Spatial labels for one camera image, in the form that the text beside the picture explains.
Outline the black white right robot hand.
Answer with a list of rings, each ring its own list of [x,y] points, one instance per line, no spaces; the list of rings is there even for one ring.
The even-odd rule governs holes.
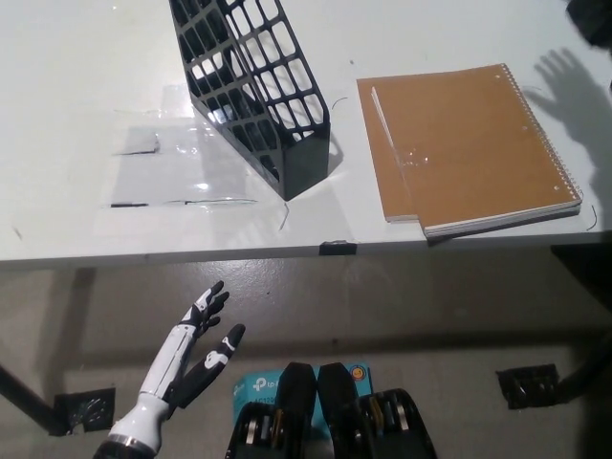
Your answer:
[[[589,45],[611,48],[611,0],[570,0],[566,11]]]

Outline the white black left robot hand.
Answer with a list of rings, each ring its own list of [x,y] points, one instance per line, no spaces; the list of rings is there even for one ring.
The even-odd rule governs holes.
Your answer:
[[[220,322],[219,314],[229,296],[224,283],[218,281],[192,303],[166,337],[142,383],[141,393],[165,402],[172,409],[185,408],[215,381],[235,353],[245,334],[245,325],[234,325],[193,367],[188,362],[198,339]]]

